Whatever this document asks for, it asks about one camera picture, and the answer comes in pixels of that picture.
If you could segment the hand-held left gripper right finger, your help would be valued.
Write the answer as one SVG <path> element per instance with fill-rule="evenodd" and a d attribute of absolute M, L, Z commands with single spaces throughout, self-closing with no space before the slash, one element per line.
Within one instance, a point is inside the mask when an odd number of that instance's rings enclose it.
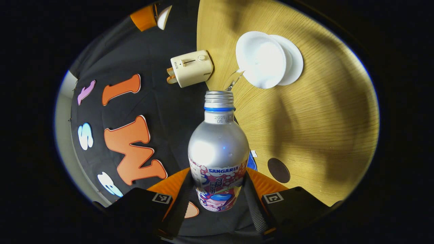
<path fill-rule="evenodd" d="M 287 188 L 251 168 L 246 169 L 243 189 L 254 226 L 263 239 L 293 235 L 334 209 L 302 187 Z"/>

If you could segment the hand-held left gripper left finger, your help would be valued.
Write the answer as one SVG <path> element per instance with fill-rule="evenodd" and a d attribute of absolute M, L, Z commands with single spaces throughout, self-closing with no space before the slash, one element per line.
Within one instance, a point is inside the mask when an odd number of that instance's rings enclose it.
<path fill-rule="evenodd" d="M 178 236 L 192 191 L 190 168 L 157 184 L 135 187 L 108 207 L 93 205 L 116 235 L 126 239 L 173 239 Z"/>

